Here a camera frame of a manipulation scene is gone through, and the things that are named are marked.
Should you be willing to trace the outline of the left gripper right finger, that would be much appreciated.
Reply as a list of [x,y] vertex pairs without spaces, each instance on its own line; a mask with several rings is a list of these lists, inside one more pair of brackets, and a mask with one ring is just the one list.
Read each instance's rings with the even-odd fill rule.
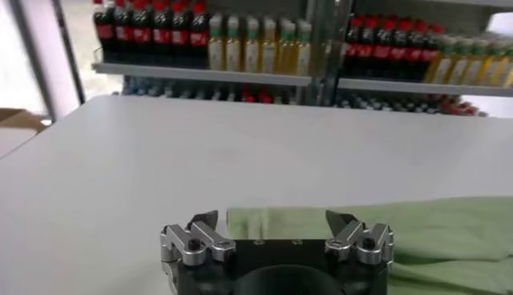
[[334,256],[336,262],[394,263],[394,232],[388,224],[368,227],[352,214],[332,210],[325,212],[325,218],[333,234],[325,241],[325,252]]

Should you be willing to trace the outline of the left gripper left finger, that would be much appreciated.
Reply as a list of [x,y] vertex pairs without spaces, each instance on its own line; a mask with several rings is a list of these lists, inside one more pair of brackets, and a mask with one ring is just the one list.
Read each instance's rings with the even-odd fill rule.
[[200,266],[210,255],[214,261],[228,262],[236,252],[236,242],[216,231],[218,217],[213,210],[194,215],[185,228],[165,225],[160,232],[161,261]]

